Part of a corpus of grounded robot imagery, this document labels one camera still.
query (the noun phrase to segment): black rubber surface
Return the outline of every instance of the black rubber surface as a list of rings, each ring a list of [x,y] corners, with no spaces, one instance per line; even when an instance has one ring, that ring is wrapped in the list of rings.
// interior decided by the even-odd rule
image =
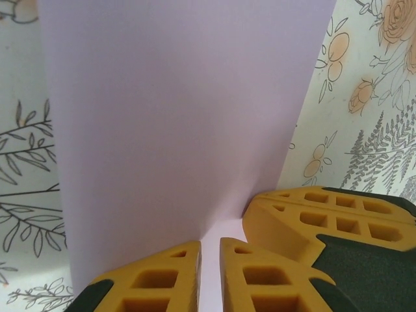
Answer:
[[[317,290],[334,312],[416,310],[416,249],[398,252],[322,234],[317,237],[326,247],[313,267],[331,276],[339,292],[319,283]],[[358,310],[345,306],[340,294]]]
[[[400,208],[407,210],[412,216],[416,218],[416,206],[405,198],[390,196],[390,195],[383,195],[383,194],[358,192],[357,190],[344,190],[341,188],[333,188],[333,187],[323,187],[322,189],[328,190],[331,192],[351,194],[351,195],[357,195],[357,196],[363,196],[363,197],[378,198],[379,200],[385,200],[389,203],[392,203],[393,205],[399,206]]]
[[[103,279],[87,286],[65,312],[93,312],[113,285],[111,279]]]

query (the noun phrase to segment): floral wallpaper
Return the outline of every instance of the floral wallpaper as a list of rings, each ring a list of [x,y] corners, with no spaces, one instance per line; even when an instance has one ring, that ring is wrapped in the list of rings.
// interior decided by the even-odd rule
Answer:
[[[73,294],[35,0],[0,0],[0,27],[0,311],[61,312]],[[338,1],[279,189],[416,203],[415,33],[415,0]]]
[[[416,1],[338,1],[278,188],[415,202],[415,119]]]

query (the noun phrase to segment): yellow foam block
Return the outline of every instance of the yellow foam block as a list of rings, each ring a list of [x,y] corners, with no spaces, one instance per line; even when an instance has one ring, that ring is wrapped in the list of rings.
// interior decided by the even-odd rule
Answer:
[[[358,197],[324,192],[317,187],[259,194],[243,216],[244,233],[248,242],[307,266],[311,266],[325,248],[317,239],[318,234],[399,251],[416,247],[414,217],[386,201]],[[350,203],[354,200],[355,207],[334,205],[337,200],[340,203],[339,198],[343,203],[347,199]],[[383,204],[395,218],[366,211],[359,204],[364,201],[372,202],[374,207],[376,203]]]
[[[114,282],[95,312],[197,312],[201,243],[188,242],[96,278]]]
[[[224,312],[331,311],[309,280],[335,283],[314,268],[231,238],[221,239],[220,267]]]

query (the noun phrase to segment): patterned paper backdrop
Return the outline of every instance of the patterned paper backdrop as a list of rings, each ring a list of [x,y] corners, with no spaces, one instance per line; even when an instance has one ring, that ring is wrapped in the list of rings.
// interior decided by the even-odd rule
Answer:
[[[415,0],[338,1],[278,188],[416,202],[415,23]],[[0,40],[0,311],[60,312],[73,296],[34,0],[0,0]]]

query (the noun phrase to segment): white paper sheet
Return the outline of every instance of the white paper sheet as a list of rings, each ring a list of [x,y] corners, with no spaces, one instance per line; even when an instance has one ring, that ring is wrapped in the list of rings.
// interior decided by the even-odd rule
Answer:
[[[275,187],[334,2],[40,1],[75,293]]]

